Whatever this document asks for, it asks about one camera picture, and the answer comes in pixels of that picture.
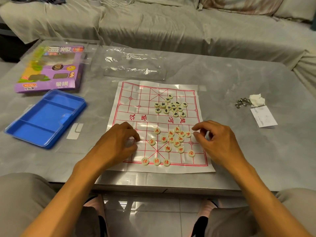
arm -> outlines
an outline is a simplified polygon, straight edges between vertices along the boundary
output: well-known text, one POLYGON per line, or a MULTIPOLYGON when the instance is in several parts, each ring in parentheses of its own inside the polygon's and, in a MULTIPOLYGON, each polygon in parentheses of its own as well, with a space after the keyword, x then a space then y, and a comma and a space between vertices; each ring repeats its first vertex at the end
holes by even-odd
POLYGON ((127 138, 139 141, 137 132, 127 123, 115 124, 79 161, 64 186, 48 206, 23 232, 22 237, 70 236, 83 204, 97 178, 109 167, 120 163, 137 149, 126 148, 127 138))
POLYGON ((192 127, 196 140, 215 163, 226 168, 240 186, 259 226, 267 236, 312 237, 269 191, 256 170, 247 162, 228 126, 204 121, 192 127), (209 131, 210 141, 205 138, 209 131))

purple box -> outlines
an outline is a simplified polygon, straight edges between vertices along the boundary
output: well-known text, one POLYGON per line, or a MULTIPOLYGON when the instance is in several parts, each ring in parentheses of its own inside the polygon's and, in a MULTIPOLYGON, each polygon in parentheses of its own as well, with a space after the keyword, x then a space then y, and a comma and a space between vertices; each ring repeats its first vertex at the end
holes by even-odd
POLYGON ((40 46, 15 84, 16 93, 80 87, 83 46, 40 46))

person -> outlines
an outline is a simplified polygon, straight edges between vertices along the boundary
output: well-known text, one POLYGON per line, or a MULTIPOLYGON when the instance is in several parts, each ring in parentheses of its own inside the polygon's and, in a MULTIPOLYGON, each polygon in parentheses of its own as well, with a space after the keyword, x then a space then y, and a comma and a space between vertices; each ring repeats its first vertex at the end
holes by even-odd
MULTIPOLYGON (((247 207, 209 207, 203 231, 193 235, 311 237, 316 235, 316 193, 293 189, 274 196, 245 159, 234 133, 215 121, 197 123, 196 140, 212 160, 230 172, 239 185, 247 207)), ((96 208, 83 207, 93 184, 109 167, 120 163, 137 149, 125 147, 126 140, 140 140, 127 122, 115 124, 73 168, 57 192, 40 176, 28 173, 0 177, 1 236, 68 237, 104 235, 96 208)))

grey pants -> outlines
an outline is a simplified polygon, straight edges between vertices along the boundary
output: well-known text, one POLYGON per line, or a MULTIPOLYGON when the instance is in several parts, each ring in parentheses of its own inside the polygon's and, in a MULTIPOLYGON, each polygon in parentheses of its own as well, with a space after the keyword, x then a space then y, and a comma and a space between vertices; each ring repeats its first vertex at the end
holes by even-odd
MULTIPOLYGON (((0 236, 18 237, 53 199, 56 192, 41 176, 15 173, 0 176, 0 236)), ((277 198, 316 236, 316 191, 290 189, 277 198)), ((73 236, 99 237, 100 226, 96 210, 84 207, 73 236)), ((262 237, 248 207, 214 209, 206 227, 207 237, 262 237)))
MULTIPOLYGON (((55 195, 50 184, 39 175, 0 176, 0 236, 19 237, 55 195)), ((95 208, 83 207, 72 236, 100 237, 95 208)))

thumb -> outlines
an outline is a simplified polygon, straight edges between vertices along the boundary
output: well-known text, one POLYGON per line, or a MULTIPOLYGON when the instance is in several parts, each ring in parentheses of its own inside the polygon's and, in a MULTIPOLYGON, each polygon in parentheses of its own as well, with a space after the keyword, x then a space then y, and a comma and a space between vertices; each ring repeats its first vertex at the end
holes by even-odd
POLYGON ((205 137, 200 132, 194 131, 193 135, 195 139, 199 142, 199 144, 203 147, 203 149, 207 148, 207 146, 210 144, 210 142, 205 139, 205 137))
POLYGON ((132 145, 132 146, 130 146, 130 147, 126 147, 126 148, 124 148, 124 149, 122 150, 121 156, 126 159, 126 158, 129 157, 131 154, 133 154, 136 150, 137 150, 137 145, 136 145, 136 144, 134 144, 134 145, 132 145))

